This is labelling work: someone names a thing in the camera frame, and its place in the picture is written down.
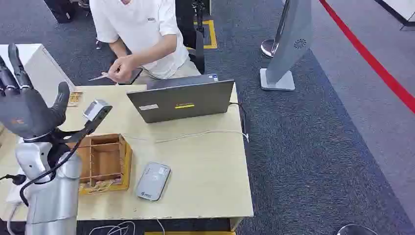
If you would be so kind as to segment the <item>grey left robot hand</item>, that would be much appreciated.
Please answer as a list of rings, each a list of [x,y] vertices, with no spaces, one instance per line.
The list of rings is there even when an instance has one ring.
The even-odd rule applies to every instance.
[[[20,60],[15,43],[8,45],[14,72],[0,60],[0,121],[9,131],[25,140],[37,139],[54,131],[66,120],[69,85],[62,81],[51,107],[34,88]]]

